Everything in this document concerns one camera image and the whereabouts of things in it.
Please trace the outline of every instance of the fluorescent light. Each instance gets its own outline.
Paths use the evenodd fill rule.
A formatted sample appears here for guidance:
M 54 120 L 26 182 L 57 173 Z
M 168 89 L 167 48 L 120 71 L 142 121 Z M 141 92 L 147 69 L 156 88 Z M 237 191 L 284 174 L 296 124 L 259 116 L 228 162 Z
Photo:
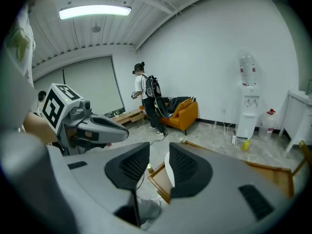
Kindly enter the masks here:
M 72 7 L 62 9 L 59 11 L 59 18 L 61 20 L 86 16 L 86 15 L 121 15 L 127 16 L 131 12 L 131 8 L 128 6 L 114 6 L 114 5 L 86 5 L 79 7 Z

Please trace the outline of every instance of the water bottle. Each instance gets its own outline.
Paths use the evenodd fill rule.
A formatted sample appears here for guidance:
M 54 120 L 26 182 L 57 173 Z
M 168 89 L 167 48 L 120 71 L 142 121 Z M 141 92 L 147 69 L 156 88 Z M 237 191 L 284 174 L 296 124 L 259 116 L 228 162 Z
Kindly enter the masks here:
M 255 65 L 254 59 L 247 51 L 241 51 L 239 54 L 239 71 L 242 78 L 243 85 L 253 86 L 255 85 Z
M 262 139 L 263 141 L 268 141 L 271 138 L 275 126 L 275 120 L 275 111 L 271 108 L 262 119 L 259 129 L 260 139 Z

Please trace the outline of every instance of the ceiling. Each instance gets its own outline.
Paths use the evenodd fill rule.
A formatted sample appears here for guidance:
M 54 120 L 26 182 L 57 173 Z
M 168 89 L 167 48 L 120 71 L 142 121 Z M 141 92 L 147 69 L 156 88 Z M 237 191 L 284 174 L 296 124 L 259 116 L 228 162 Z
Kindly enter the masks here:
M 138 49 L 165 21 L 198 0 L 38 0 L 29 11 L 36 49 L 32 66 L 80 48 L 134 45 Z M 60 20 L 59 10 L 89 4 L 127 5 L 128 16 L 97 15 Z M 98 33 L 92 27 L 99 26 Z

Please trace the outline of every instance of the baseboard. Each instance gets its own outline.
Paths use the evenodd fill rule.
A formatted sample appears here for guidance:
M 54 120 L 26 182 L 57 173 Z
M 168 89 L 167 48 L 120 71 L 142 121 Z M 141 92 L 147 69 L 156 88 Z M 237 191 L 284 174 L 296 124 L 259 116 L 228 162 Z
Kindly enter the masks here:
M 204 122 L 204 123 L 208 123 L 208 124 L 212 124 L 212 125 L 215 124 L 215 121 L 214 121 L 214 120 L 209 120 L 209 119 L 197 118 L 196 121 L 198 121 L 198 122 Z M 224 126 L 224 125 L 225 125 L 226 127 L 233 127 L 233 128 L 235 128 L 235 126 L 236 126 L 236 124 L 226 123 L 226 122 L 224 122 L 224 125 L 223 125 L 223 122 L 220 122 L 220 121 L 217 121 L 217 122 L 216 122 L 216 125 L 218 125 L 218 126 Z M 255 130 L 256 132 L 259 132 L 259 127 L 255 127 L 254 130 Z M 279 132 L 280 132 L 279 129 L 274 129 L 274 130 L 273 130 L 273 133 L 274 133 L 274 134 L 279 134 Z M 290 138 L 290 136 L 288 135 L 288 133 L 286 132 L 286 130 L 284 130 L 283 135 L 285 135 L 289 141 L 291 140 L 291 138 Z

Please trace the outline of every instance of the black hair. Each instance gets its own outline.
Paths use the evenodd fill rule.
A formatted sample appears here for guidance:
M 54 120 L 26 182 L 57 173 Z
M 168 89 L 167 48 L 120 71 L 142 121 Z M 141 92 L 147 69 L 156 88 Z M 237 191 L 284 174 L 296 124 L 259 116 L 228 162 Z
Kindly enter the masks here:
M 144 71 L 144 65 L 145 65 L 144 62 L 137 63 L 135 65 L 135 72 Z
M 38 101 L 43 101 L 43 97 L 46 95 L 47 95 L 47 93 L 45 91 L 40 91 L 38 93 Z

